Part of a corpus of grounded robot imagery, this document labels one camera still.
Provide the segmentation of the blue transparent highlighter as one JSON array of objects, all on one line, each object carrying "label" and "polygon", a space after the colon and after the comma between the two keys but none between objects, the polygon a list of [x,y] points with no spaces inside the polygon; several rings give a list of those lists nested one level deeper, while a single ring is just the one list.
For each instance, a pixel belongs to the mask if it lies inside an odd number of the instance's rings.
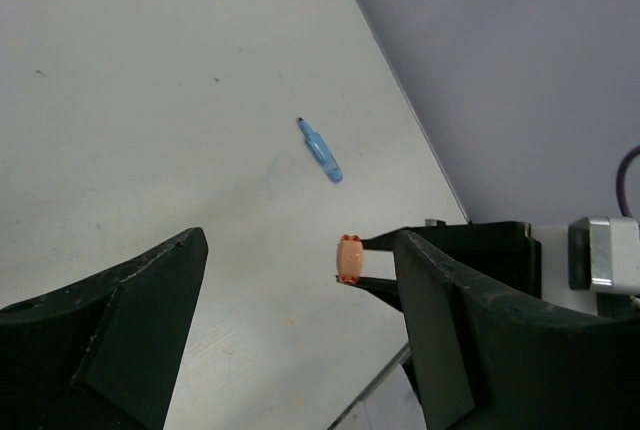
[{"label": "blue transparent highlighter", "polygon": [[306,147],[324,174],[333,184],[340,183],[343,180],[342,170],[323,137],[305,119],[298,117],[296,122]]}]

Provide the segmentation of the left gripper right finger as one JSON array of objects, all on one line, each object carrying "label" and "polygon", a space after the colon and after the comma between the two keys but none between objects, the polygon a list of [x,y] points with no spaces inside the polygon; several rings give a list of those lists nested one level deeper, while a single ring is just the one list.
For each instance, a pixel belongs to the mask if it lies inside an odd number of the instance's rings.
[{"label": "left gripper right finger", "polygon": [[431,429],[635,429],[639,322],[515,290],[402,232],[397,284]]}]

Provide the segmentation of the orange transparent highlighter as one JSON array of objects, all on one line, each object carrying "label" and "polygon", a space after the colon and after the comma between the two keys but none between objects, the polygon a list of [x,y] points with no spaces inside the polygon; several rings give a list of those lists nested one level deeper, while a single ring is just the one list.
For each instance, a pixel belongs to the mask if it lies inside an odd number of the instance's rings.
[{"label": "orange transparent highlighter", "polygon": [[343,235],[336,252],[337,281],[355,284],[361,275],[364,262],[364,247],[357,235]]}]

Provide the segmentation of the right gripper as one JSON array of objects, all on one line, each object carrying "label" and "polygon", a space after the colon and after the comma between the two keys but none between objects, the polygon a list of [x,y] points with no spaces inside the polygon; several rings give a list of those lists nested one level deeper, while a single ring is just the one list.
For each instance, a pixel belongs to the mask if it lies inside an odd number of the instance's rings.
[{"label": "right gripper", "polygon": [[[360,241],[366,251],[392,252],[399,233],[393,230]],[[506,221],[434,226],[418,228],[415,233],[469,268],[523,293],[541,297],[541,244],[532,237],[530,224]],[[335,279],[403,312],[395,280],[341,275]]]}]

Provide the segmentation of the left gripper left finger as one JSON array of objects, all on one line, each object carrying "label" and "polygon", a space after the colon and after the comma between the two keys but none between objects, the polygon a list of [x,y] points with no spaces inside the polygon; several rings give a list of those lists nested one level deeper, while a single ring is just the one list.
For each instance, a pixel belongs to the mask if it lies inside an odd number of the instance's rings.
[{"label": "left gripper left finger", "polygon": [[1,311],[4,429],[161,429],[208,244],[189,228]]}]

